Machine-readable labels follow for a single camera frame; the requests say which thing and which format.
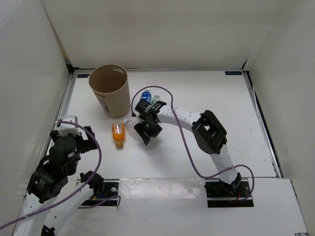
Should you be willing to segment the green label plastic bottle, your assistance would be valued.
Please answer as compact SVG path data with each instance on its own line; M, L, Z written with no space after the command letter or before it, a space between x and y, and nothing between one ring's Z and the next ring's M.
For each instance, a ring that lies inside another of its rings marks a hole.
M161 98L159 95L154 95L151 99L151 104L154 105L156 102L161 101Z

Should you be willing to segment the clear unlabelled plastic bottle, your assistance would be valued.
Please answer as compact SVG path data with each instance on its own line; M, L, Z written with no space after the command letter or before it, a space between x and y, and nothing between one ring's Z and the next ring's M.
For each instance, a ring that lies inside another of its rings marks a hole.
M133 127L137 124L138 120L136 118L125 118L123 119L123 124L126 129L133 129Z

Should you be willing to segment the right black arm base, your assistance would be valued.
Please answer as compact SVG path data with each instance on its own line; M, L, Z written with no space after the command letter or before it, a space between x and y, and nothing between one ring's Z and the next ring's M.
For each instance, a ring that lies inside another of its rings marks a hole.
M248 179L238 178L238 185L230 186L219 179L205 181L208 208L254 207Z

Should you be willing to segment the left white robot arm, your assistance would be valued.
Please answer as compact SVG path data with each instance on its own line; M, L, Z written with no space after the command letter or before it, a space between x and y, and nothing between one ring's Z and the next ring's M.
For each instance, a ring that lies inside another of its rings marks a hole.
M100 149L91 127L59 120L50 132L54 144L44 156L28 186L23 216L13 220L16 236L55 236L69 216L80 208L89 195L103 192L103 178L96 171L81 174L82 184L73 193L57 202L61 189L74 175L81 154Z

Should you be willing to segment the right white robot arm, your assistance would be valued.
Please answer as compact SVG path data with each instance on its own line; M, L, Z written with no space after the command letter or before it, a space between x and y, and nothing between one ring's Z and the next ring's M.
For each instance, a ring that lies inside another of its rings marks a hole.
M161 123L172 124L192 132L198 147L208 154L219 172L219 191L233 196L239 190L241 174L233 168L227 150L227 131L213 112L191 113L174 109L165 102L150 104L140 100L135 106L139 122L134 126L145 145L162 131Z

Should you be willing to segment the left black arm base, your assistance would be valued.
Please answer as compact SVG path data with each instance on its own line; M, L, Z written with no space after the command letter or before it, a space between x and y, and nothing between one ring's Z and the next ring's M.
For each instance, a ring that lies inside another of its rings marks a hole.
M106 179L95 174L88 183L88 188L93 190L93 194L79 208L118 207L120 204L119 184L119 179Z

